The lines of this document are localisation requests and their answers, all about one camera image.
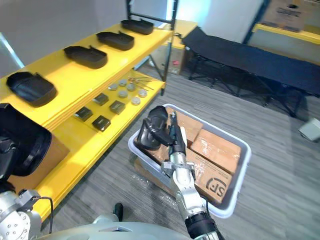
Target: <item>black plastic part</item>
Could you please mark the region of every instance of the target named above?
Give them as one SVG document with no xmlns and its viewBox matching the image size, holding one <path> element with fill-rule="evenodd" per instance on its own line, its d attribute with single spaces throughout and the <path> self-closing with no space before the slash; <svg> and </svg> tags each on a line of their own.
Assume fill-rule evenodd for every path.
<svg viewBox="0 0 320 240">
<path fill-rule="evenodd" d="M 109 127 L 111 125 L 111 122 L 109 119 L 107 119 L 106 117 L 100 115 L 97 117 L 96 120 L 93 121 L 92 125 L 100 130 L 101 132 L 103 132 L 104 130 L 107 129 L 107 127 Z"/>
<path fill-rule="evenodd" d="M 85 122 L 93 115 L 93 112 L 89 108 L 86 108 L 85 106 L 83 106 L 74 115 Z"/>
<path fill-rule="evenodd" d="M 68 46 L 64 49 L 65 55 L 78 64 L 91 69 L 99 69 L 106 65 L 108 56 L 92 46 L 85 48 L 83 46 Z"/>
<path fill-rule="evenodd" d="M 5 192 L 16 192 L 16 188 L 12 185 L 12 183 L 6 181 L 6 180 L 0 180 L 0 194 Z"/>
<path fill-rule="evenodd" d="M 104 93 L 100 93 L 98 96 L 96 96 L 93 101 L 98 104 L 99 106 L 103 106 L 109 101 L 109 97 L 105 95 Z"/>
<path fill-rule="evenodd" d="M 203 234 L 217 231 L 215 222 L 206 212 L 195 214 L 187 218 L 184 223 L 192 239 L 195 239 Z"/>
<path fill-rule="evenodd" d="M 0 179 L 6 180 L 11 174 L 33 173 L 46 155 L 52 135 L 9 103 L 0 103 L 0 139 Z"/>
<path fill-rule="evenodd" d="M 7 78 L 6 84 L 12 92 L 34 107 L 49 103 L 57 95 L 55 86 L 38 73 L 16 72 Z"/>
<path fill-rule="evenodd" d="M 178 125 L 177 114 L 170 115 L 171 125 L 169 127 L 170 137 L 173 139 L 173 145 L 169 147 L 169 157 L 174 153 L 183 153 L 186 155 L 186 144 L 182 137 L 181 128 Z"/>
<path fill-rule="evenodd" d="M 132 49 L 135 44 L 135 38 L 133 36 L 124 34 L 121 31 L 119 31 L 119 33 L 103 31 L 97 33 L 96 36 L 99 42 L 123 51 Z"/>
<path fill-rule="evenodd" d="M 124 219 L 124 206 L 121 202 L 118 202 L 116 205 L 114 205 L 113 214 L 115 214 L 119 222 L 122 222 Z"/>
<path fill-rule="evenodd" d="M 110 111 L 120 115 L 122 111 L 126 108 L 126 105 L 120 101 L 115 100 L 111 105 L 110 105 Z"/>
<path fill-rule="evenodd" d="M 136 33 L 143 34 L 143 35 L 149 35 L 154 30 L 154 24 L 152 22 L 145 21 L 143 19 L 140 19 L 140 21 L 133 20 L 133 19 L 122 20 L 121 26 L 124 29 L 129 29 L 131 31 L 134 31 Z"/>
<path fill-rule="evenodd" d="M 143 120 L 137 137 L 137 145 L 147 150 L 158 150 L 161 144 L 169 146 L 173 143 L 167 133 L 168 113 L 164 106 L 156 106 Z"/>
</svg>

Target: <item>black plastic tray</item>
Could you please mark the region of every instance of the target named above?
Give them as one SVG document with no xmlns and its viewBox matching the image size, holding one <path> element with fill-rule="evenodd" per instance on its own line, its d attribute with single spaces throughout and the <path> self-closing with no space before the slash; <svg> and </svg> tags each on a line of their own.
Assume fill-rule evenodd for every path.
<svg viewBox="0 0 320 240">
<path fill-rule="evenodd" d="M 7 78 L 6 84 L 18 97 L 34 107 L 49 103 L 57 95 L 55 86 L 38 73 L 16 72 Z"/>
<path fill-rule="evenodd" d="M 91 69 L 102 68 L 108 62 L 107 54 L 92 46 L 69 46 L 64 49 L 64 53 L 69 59 Z"/>
<path fill-rule="evenodd" d="M 97 33 L 96 36 L 99 42 L 123 51 L 131 49 L 135 44 L 135 38 L 133 36 L 124 34 L 121 31 L 119 31 L 119 33 L 103 31 Z"/>
<path fill-rule="evenodd" d="M 0 178 L 28 176 L 37 169 L 52 134 L 9 103 L 0 103 Z"/>
<path fill-rule="evenodd" d="M 154 24 L 149 21 L 145 21 L 143 19 L 138 20 L 122 20 L 121 26 L 124 29 L 129 29 L 131 31 L 134 31 L 136 33 L 140 33 L 143 35 L 148 35 L 153 32 L 154 30 Z"/>
</svg>

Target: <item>yellow table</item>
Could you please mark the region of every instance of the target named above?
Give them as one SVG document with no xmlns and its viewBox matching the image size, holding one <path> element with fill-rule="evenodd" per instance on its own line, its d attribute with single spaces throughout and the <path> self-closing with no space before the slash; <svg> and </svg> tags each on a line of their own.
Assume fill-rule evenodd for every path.
<svg viewBox="0 0 320 240">
<path fill-rule="evenodd" d="M 294 32 L 257 23 L 253 28 L 253 32 L 256 32 L 258 30 L 285 35 L 295 39 L 307 41 L 313 44 L 320 44 L 320 28 L 311 25 L 305 25 L 302 31 Z"/>
<path fill-rule="evenodd" d="M 171 31 L 159 29 L 149 35 L 142 35 L 123 29 L 120 24 L 105 31 L 119 30 L 134 37 L 132 49 L 121 51 L 109 47 L 98 42 L 95 34 L 74 44 L 83 47 L 92 45 L 106 52 L 108 63 L 99 69 L 90 69 L 69 60 L 61 49 L 19 71 L 38 72 L 54 84 L 58 95 L 48 104 L 41 107 L 30 106 L 9 90 L 6 86 L 7 77 L 0 79 L 0 103 L 12 104 L 28 118 L 52 131 L 171 36 Z"/>
</svg>

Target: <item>sf logo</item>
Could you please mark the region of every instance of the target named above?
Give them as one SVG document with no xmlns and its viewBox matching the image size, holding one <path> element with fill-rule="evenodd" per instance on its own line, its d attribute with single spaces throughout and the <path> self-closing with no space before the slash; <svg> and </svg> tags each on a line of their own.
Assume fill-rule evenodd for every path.
<svg viewBox="0 0 320 240">
<path fill-rule="evenodd" d="M 205 187 L 221 197 L 224 194 L 227 185 L 219 178 L 214 177 L 209 179 Z"/>
</svg>

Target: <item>black cable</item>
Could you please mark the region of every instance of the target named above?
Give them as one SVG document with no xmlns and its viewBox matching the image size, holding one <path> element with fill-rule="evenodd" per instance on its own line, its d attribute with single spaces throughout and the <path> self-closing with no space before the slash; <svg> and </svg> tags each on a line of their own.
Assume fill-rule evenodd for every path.
<svg viewBox="0 0 320 240">
<path fill-rule="evenodd" d="M 200 195 L 200 197 L 205 200 L 206 213 L 209 215 L 209 218 L 211 218 L 212 221 L 213 221 L 213 224 L 214 224 L 215 229 L 216 229 L 215 231 L 216 231 L 216 234 L 217 234 L 218 237 L 219 237 L 219 240 L 226 240 L 226 239 L 224 238 L 224 236 L 222 236 L 221 232 L 219 231 L 219 229 L 218 229 L 218 227 L 217 227 L 217 224 L 216 224 L 216 221 L 213 220 L 213 218 L 212 218 L 211 215 L 210 215 L 210 212 L 209 212 L 209 200 L 208 200 L 208 198 L 207 198 L 206 196 L 203 196 L 203 195 Z"/>
<path fill-rule="evenodd" d="M 54 201 L 51 197 L 48 196 L 41 196 L 38 199 L 47 199 L 50 201 L 50 227 L 49 227 L 49 234 L 52 233 L 52 226 L 54 224 Z"/>
</svg>

